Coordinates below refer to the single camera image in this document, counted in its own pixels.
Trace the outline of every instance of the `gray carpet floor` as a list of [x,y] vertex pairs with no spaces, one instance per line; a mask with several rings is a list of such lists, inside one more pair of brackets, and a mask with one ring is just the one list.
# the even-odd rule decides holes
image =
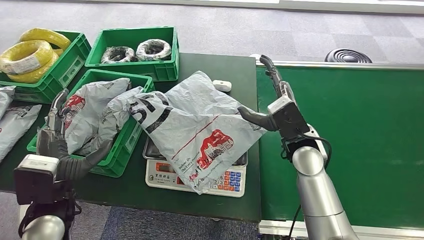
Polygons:
[[[375,63],[424,64],[424,17],[102,2],[0,0],[0,52],[30,28],[83,32],[176,26],[181,52],[323,61],[336,48]],[[76,240],[255,240],[255,224],[82,203]],[[0,193],[0,233],[17,240],[16,197]]]

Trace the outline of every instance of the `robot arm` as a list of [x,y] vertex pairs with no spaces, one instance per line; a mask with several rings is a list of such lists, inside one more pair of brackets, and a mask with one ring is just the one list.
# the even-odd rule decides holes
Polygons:
[[25,212],[18,228],[23,240],[70,239],[74,217],[81,213],[73,181],[85,176],[112,146],[112,140],[104,142],[83,159],[68,155],[64,118],[69,111],[62,109],[68,93],[64,89],[54,99],[46,126],[37,134],[37,155],[28,154],[13,171],[19,211]]
[[304,120],[289,83],[282,81],[271,59],[262,55],[259,60],[272,80],[277,100],[268,106],[268,115],[240,107],[241,116],[268,131],[279,131],[286,157],[297,171],[297,191],[309,239],[357,240],[333,182],[326,173],[331,147],[327,157],[322,143],[326,140],[320,138]]

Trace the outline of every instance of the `yellow cable coil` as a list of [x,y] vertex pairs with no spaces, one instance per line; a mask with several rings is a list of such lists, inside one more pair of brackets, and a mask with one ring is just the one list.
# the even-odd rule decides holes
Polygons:
[[48,61],[44,66],[40,67],[39,69],[20,74],[20,75],[7,75],[11,80],[23,83],[23,84],[35,84],[38,82],[42,76],[55,64],[56,60],[58,60],[59,56],[53,52],[52,58],[50,61]]
[[44,40],[58,46],[63,51],[65,51],[71,44],[71,41],[66,36],[44,28],[30,29],[24,32],[19,39],[20,42],[29,40]]
[[60,57],[64,53],[64,50],[62,48],[53,49],[53,52],[55,52]]
[[52,47],[43,40],[20,42],[0,55],[0,70],[8,75],[30,73],[53,57]]

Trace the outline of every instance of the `digital scale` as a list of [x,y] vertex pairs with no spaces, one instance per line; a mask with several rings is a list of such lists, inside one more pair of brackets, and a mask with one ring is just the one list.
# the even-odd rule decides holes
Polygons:
[[[161,155],[153,141],[148,137],[143,157],[147,160],[145,182],[149,187],[194,192],[184,185],[166,158]],[[245,194],[246,166],[248,154],[243,154],[205,194],[240,198]]]

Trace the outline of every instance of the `red logo on bag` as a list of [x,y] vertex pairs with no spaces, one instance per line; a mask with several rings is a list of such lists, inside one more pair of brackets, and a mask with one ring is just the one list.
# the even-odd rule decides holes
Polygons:
[[75,115],[77,115],[77,113],[79,113],[85,105],[86,105],[85,98],[78,96],[76,94],[70,96],[70,98],[67,100],[65,104],[66,108],[70,108],[70,111],[66,114],[66,117],[65,117],[65,124],[64,124],[65,129],[69,128]]
[[211,163],[226,150],[234,145],[233,139],[225,135],[221,130],[215,129],[210,137],[203,140],[200,147],[201,157],[196,160],[201,169],[206,169]]

